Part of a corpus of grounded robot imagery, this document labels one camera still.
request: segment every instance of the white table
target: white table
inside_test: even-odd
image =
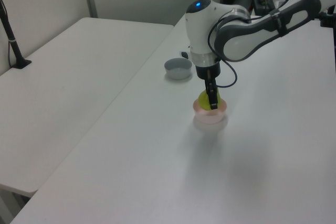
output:
[[[0,188],[32,196],[172,26],[84,18],[0,77]]]
[[[182,18],[13,224],[334,223],[332,30],[310,22],[234,63],[217,125],[194,120],[195,73],[165,77],[188,43]],[[223,66],[217,83],[232,79]]]

